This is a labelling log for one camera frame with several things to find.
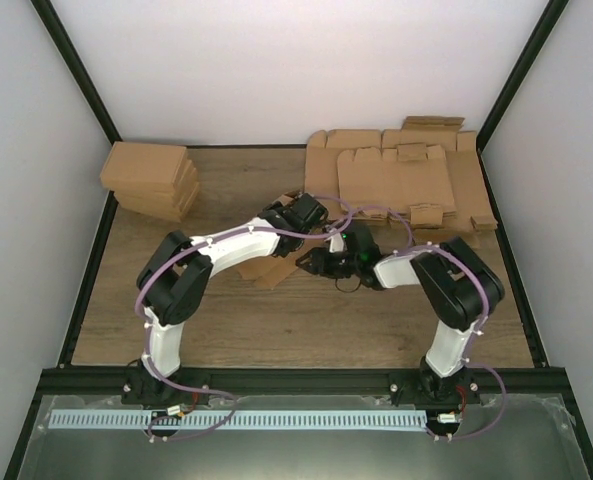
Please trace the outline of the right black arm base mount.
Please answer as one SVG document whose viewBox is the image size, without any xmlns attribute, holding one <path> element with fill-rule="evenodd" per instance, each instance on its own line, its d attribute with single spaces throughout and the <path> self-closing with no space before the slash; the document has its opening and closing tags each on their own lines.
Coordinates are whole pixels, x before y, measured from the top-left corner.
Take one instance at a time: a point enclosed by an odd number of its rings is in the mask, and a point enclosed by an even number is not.
<svg viewBox="0 0 593 480">
<path fill-rule="evenodd" d="M 467 368 L 446 378 L 438 377 L 431 369 L 395 370 L 387 376 L 387 381 L 394 405 L 456 407 L 462 401 L 461 394 L 464 394 L 467 405 L 480 402 L 479 394 L 470 388 L 474 378 Z"/>
</svg>

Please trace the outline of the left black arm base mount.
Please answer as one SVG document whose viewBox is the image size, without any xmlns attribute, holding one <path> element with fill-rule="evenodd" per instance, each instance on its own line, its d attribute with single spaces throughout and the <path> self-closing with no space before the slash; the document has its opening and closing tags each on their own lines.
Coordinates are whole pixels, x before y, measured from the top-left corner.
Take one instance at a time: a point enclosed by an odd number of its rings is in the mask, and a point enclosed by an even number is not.
<svg viewBox="0 0 593 480">
<path fill-rule="evenodd" d="M 174 373 L 172 382 L 192 387 L 203 388 L 211 385 L 211 375 L 203 369 L 181 367 Z M 145 408 L 169 407 L 176 404 L 191 404 L 193 394 L 178 390 L 153 377 L 144 367 L 129 367 L 126 370 L 125 387 L 121 400 L 124 405 L 139 405 Z"/>
</svg>

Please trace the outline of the brown cardboard box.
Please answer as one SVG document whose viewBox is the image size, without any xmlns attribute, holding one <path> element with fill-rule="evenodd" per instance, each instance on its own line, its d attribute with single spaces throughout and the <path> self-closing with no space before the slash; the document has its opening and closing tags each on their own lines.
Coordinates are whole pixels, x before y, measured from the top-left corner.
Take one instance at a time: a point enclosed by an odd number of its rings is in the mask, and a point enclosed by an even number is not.
<svg viewBox="0 0 593 480">
<path fill-rule="evenodd" d="M 234 267 L 243 280 L 259 289 L 271 290 L 296 271 L 292 257 L 257 257 Z"/>
</svg>

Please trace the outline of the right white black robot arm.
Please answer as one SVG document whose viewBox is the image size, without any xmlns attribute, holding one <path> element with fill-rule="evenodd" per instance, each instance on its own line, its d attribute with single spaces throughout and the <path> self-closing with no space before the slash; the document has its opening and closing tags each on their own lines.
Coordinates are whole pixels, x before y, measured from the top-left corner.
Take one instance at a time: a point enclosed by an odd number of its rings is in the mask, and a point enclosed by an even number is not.
<svg viewBox="0 0 593 480">
<path fill-rule="evenodd" d="M 355 277 L 375 291 L 422 287 L 438 318 L 436 333 L 419 366 L 423 396 L 441 403 L 459 389 L 475 336 L 505 297 L 498 276 L 459 236 L 438 245 L 383 253 L 371 231 L 350 225 L 296 260 L 307 273 L 334 281 Z"/>
</svg>

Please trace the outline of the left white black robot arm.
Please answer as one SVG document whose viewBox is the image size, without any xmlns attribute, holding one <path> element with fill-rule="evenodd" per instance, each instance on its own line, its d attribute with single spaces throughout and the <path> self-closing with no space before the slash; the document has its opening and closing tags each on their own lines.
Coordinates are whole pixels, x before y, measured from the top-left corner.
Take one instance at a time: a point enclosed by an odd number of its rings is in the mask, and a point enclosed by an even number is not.
<svg viewBox="0 0 593 480">
<path fill-rule="evenodd" d="M 248 260 L 286 257 L 328 219 L 328 210 L 309 194 L 263 209 L 246 223 L 205 236 L 174 231 L 163 239 L 137 277 L 134 310 L 145 321 L 141 363 L 146 393 L 157 403 L 180 392 L 180 343 L 185 322 L 198 310 L 212 277 Z"/>
</svg>

